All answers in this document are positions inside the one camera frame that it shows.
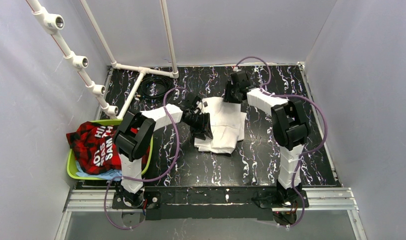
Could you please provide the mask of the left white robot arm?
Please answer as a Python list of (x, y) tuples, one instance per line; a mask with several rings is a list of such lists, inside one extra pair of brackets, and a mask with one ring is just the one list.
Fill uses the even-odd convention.
[(201, 97), (188, 93), (177, 104), (165, 104), (147, 111), (129, 111), (117, 128), (114, 144), (121, 155), (121, 183), (117, 190), (120, 200), (133, 208), (143, 205), (143, 184), (141, 162), (151, 145), (153, 133), (168, 125), (177, 130), (178, 123), (189, 126), (193, 138), (213, 138), (210, 114), (205, 111), (207, 103)]

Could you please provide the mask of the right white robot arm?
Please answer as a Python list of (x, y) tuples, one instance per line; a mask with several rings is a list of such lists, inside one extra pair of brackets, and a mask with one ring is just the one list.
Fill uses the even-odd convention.
[(280, 147), (276, 192), (257, 197), (260, 204), (293, 204), (301, 194), (301, 154), (310, 133), (301, 101), (291, 101), (255, 87), (245, 71), (235, 70), (227, 81), (224, 101), (247, 102), (271, 117), (273, 137)]

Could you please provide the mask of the white cloth sheet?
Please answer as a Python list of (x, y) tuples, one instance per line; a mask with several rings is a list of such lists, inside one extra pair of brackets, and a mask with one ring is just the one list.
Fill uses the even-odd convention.
[(200, 152), (231, 154), (238, 141), (244, 139), (244, 125), (247, 116), (239, 103), (225, 102), (222, 97), (203, 99), (203, 112), (210, 114), (212, 138), (195, 138), (194, 146)]

